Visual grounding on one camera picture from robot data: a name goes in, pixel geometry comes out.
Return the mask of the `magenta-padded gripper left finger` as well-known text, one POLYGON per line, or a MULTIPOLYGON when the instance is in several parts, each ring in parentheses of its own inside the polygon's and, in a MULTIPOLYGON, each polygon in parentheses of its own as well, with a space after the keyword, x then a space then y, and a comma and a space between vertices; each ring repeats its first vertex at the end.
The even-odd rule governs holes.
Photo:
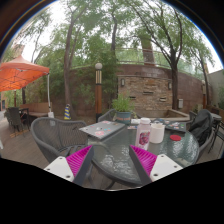
POLYGON ((89 165, 94 155, 93 146, 87 146, 67 158, 57 157, 45 171, 81 186, 86 177, 89 165))

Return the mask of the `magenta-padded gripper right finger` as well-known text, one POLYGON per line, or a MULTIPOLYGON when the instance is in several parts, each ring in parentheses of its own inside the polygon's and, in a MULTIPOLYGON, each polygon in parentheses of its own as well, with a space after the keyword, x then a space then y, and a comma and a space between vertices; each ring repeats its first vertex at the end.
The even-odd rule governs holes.
POLYGON ((182 169, 165 154, 154 155, 137 146, 129 146, 129 155, 143 186, 182 169))

